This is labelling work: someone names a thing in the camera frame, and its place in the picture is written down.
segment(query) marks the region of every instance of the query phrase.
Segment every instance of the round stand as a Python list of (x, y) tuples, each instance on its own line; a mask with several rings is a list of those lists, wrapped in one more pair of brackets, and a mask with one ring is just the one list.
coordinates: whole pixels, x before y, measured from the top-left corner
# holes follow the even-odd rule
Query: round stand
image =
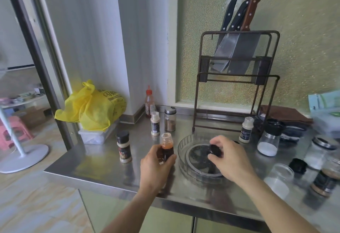
[(23, 148), (26, 156), (20, 156), (19, 151), (15, 150), (5, 158), (0, 160), (0, 173), (14, 173), (27, 169), (40, 162), (48, 154), (48, 146), (37, 144)]

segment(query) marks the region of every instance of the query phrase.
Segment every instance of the hand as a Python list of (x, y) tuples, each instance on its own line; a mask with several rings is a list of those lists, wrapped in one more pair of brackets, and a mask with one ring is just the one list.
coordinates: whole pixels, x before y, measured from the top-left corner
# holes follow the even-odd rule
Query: hand
[(153, 145), (149, 153), (140, 161), (139, 191), (156, 196), (167, 182), (169, 171), (175, 164), (177, 155), (171, 155), (164, 164), (159, 164), (157, 151), (161, 145)]
[(241, 145), (222, 135), (211, 139), (210, 144), (217, 145), (223, 150), (222, 158), (209, 154), (208, 159), (216, 165), (227, 179), (242, 187), (241, 185), (247, 183), (250, 179), (257, 178)]

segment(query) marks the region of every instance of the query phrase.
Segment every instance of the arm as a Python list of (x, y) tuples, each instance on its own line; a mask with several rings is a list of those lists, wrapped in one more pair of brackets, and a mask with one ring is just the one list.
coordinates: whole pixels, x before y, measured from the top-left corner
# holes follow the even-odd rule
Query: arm
[(252, 199), (273, 233), (319, 233), (308, 221), (279, 198), (255, 174), (243, 147), (220, 135), (210, 140), (223, 149), (223, 157), (208, 158), (229, 180), (234, 181)]
[(140, 162), (139, 191), (130, 204), (122, 210), (101, 233), (138, 233), (149, 207), (156, 195), (167, 182), (169, 171), (175, 164), (176, 155), (160, 165), (157, 150), (160, 145), (153, 145), (149, 153)]

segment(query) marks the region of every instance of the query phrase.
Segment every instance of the round glass tray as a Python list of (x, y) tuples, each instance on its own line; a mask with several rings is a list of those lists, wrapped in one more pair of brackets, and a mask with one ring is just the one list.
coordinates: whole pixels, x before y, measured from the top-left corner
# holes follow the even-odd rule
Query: round glass tray
[(215, 135), (192, 134), (178, 145), (182, 173), (205, 183), (222, 184), (227, 181), (219, 169), (208, 159), (209, 141)]

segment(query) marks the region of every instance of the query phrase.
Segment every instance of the cardboard box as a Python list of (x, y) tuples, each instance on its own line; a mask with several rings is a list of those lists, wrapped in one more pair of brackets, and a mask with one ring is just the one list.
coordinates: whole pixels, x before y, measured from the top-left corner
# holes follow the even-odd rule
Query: cardboard box
[(44, 110), (45, 110), (44, 108), (36, 109), (36, 107), (32, 106), (27, 109), (14, 112), (12, 116), (20, 117), (20, 119), (26, 125), (26, 127), (28, 129), (31, 129), (35, 128), (38, 125), (41, 125), (46, 121)]

